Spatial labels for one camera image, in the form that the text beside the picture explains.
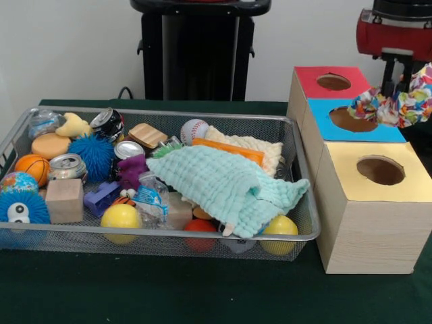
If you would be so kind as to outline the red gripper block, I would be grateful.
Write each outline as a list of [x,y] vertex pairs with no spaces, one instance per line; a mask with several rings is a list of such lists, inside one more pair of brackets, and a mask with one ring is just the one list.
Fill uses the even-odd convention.
[[[356,27],[356,44],[359,53],[381,56],[384,50],[401,50],[402,55],[410,55],[415,61],[431,61],[431,29],[406,28],[385,24],[374,24],[359,20]],[[395,59],[385,59],[382,81],[382,95],[392,97],[394,94]],[[404,63],[402,91],[408,92],[414,62],[410,59]]]

